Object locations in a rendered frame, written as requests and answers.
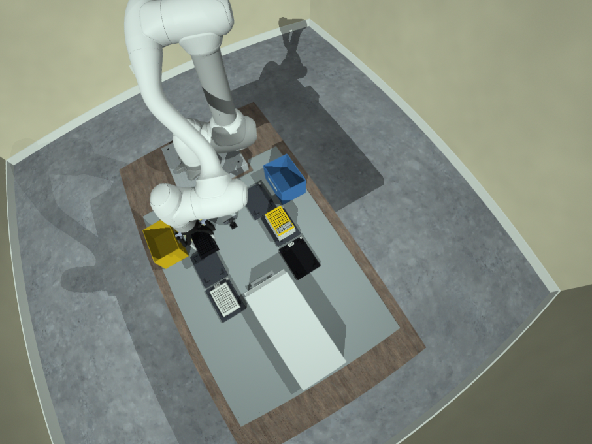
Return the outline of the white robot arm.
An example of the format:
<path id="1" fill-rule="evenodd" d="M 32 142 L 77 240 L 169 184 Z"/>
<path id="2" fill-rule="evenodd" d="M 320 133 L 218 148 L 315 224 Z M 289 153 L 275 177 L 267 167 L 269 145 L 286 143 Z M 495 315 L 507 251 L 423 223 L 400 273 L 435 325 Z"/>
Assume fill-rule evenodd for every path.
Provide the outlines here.
<path id="1" fill-rule="evenodd" d="M 173 144 L 195 187 L 155 186 L 150 205 L 164 223 L 188 232 L 197 219 L 212 219 L 241 210 L 247 185 L 231 179 L 217 153 L 243 150 L 257 140 L 255 121 L 233 103 L 220 46 L 232 30 L 229 0 L 129 0 L 124 33 L 140 93 L 153 115 L 173 133 Z M 191 55 L 212 117 L 185 118 L 166 98 L 162 83 L 163 48 L 177 44 Z"/>

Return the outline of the blue bin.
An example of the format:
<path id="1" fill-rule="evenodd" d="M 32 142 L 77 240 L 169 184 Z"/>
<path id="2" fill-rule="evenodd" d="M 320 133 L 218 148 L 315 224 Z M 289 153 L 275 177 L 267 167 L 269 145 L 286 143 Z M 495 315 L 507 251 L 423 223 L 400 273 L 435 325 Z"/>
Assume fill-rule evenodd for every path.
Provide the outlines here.
<path id="1" fill-rule="evenodd" d="M 282 203 L 306 193 L 306 180 L 288 154 L 263 165 L 265 179 Z"/>

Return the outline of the yellow open-top bin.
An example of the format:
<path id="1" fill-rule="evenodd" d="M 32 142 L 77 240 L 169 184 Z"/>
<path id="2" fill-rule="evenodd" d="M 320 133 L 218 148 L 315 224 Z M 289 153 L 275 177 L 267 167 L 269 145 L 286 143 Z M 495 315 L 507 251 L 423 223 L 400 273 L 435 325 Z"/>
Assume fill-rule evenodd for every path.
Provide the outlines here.
<path id="1" fill-rule="evenodd" d="M 176 239 L 173 227 L 159 220 L 142 230 L 154 263 L 167 269 L 188 257 L 186 248 Z"/>

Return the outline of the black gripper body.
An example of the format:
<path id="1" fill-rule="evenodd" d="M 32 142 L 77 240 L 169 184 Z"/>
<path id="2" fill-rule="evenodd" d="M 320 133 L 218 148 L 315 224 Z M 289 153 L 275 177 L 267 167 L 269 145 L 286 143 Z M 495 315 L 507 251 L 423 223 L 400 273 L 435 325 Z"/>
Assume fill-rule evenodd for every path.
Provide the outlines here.
<path id="1" fill-rule="evenodd" d="M 200 221 L 200 220 L 198 220 L 198 219 L 196 220 L 196 224 L 195 224 L 195 226 L 194 226 L 194 228 L 193 228 L 193 229 L 191 229 L 191 230 L 190 230 L 190 231 L 188 231 L 188 232 L 184 232 L 184 233 L 183 233 L 183 232 L 181 232 L 181 234 L 182 234 L 182 235 L 190 235 L 190 234 L 193 234 L 193 233 L 195 233 L 195 232 L 196 232 L 196 230 L 197 230 L 197 229 L 200 229 L 200 227 L 201 227 L 201 223 L 200 223 L 199 221 Z"/>

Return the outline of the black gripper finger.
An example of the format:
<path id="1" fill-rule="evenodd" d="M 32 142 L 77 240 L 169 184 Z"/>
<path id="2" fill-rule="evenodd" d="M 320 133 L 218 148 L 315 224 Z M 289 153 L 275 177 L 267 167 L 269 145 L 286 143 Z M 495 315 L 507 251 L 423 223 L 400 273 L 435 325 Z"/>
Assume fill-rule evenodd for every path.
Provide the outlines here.
<path id="1" fill-rule="evenodd" d="M 213 237 L 213 239 L 216 239 L 213 231 L 215 231 L 215 227 L 214 225 L 207 219 L 202 219 L 199 221 L 201 224 L 205 224 L 205 225 L 201 225 L 200 229 L 197 229 L 196 232 L 205 232 L 205 233 L 209 233 L 211 235 L 211 237 Z"/>
<path id="2" fill-rule="evenodd" d="M 191 241 L 191 234 L 190 235 L 186 235 L 186 241 L 185 242 L 184 242 L 184 239 L 182 238 L 181 232 L 179 232 L 179 233 L 176 232 L 174 235 L 176 236 L 176 239 L 179 240 L 184 247 L 186 247 L 187 245 L 189 245 L 194 250 L 197 250 L 196 247 L 195 247 L 195 244 Z"/>

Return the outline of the black assay plate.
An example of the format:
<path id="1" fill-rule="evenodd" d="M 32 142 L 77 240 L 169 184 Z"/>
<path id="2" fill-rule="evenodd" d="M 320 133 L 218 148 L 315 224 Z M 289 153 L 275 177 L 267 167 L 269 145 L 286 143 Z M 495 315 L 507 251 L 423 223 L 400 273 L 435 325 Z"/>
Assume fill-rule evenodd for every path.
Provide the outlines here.
<path id="1" fill-rule="evenodd" d="M 209 233 L 195 232 L 191 235 L 191 239 L 201 259 L 220 250 L 215 239 Z"/>

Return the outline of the grey bench mat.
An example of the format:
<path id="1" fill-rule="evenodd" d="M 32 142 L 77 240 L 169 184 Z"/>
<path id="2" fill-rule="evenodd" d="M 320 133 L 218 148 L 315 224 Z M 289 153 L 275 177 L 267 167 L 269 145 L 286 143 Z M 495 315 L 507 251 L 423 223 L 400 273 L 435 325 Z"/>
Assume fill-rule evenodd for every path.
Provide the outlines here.
<path id="1" fill-rule="evenodd" d="M 163 268 L 171 291 L 214 380 L 240 426 L 272 411 L 333 375 L 400 329 L 396 320 L 308 190 L 282 205 L 263 165 L 283 156 L 275 146 L 247 160 L 241 176 L 249 189 L 261 182 L 276 207 L 283 206 L 300 235 L 277 246 L 261 218 L 245 206 L 235 212 L 238 227 L 209 220 L 218 254 L 246 309 L 222 322 L 190 257 Z M 297 280 L 279 249 L 300 236 L 321 266 Z M 285 270 L 327 331 L 346 363 L 302 390 L 255 316 L 244 293 L 265 274 Z"/>

